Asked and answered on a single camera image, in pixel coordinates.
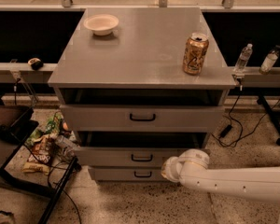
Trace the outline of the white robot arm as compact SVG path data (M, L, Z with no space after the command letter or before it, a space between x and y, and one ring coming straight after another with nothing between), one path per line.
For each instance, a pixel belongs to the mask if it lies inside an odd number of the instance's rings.
M161 175L188 189L280 203L280 166L209 169L208 165L209 155L204 150L188 149L178 157L170 157L163 164Z

